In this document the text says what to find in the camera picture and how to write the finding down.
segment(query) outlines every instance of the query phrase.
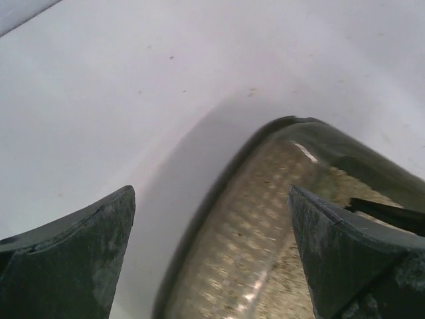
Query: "cork surface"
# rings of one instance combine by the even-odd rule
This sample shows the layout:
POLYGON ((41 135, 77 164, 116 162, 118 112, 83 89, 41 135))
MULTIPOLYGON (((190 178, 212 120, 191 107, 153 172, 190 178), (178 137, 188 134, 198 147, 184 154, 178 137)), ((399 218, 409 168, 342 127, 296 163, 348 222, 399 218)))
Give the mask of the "cork surface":
MULTIPOLYGON (((399 206, 388 197, 373 191, 358 179, 334 167, 329 170, 329 175, 321 179, 313 191, 340 206, 348 205, 352 197, 399 206)), ((314 319, 307 283, 292 231, 273 264, 266 286, 260 295, 254 319, 314 319)))

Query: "black object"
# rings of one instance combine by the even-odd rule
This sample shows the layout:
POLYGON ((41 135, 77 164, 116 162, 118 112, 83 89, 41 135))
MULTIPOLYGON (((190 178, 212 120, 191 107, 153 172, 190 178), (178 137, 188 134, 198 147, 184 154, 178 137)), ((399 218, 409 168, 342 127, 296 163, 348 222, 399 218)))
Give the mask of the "black object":
POLYGON ((292 186, 288 205, 317 319, 423 318, 425 238, 292 186))
POLYGON ((135 213, 126 186, 0 241, 0 318, 107 319, 135 213))
POLYGON ((345 209, 352 213, 361 211, 387 224, 420 236, 425 236, 425 213, 359 198, 352 198, 350 204, 345 209))

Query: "speckled brown surface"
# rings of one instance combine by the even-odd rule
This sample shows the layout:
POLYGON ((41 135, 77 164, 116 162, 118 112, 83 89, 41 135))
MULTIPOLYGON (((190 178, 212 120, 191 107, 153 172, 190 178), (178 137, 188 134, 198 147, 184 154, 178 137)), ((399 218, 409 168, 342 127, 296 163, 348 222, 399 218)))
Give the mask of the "speckled brown surface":
MULTIPOLYGON (((388 197, 344 171, 332 167, 314 192, 324 199, 346 206, 351 197, 395 205, 388 197)), ((291 231, 273 265, 254 315, 255 319, 314 319, 307 283, 291 231)))

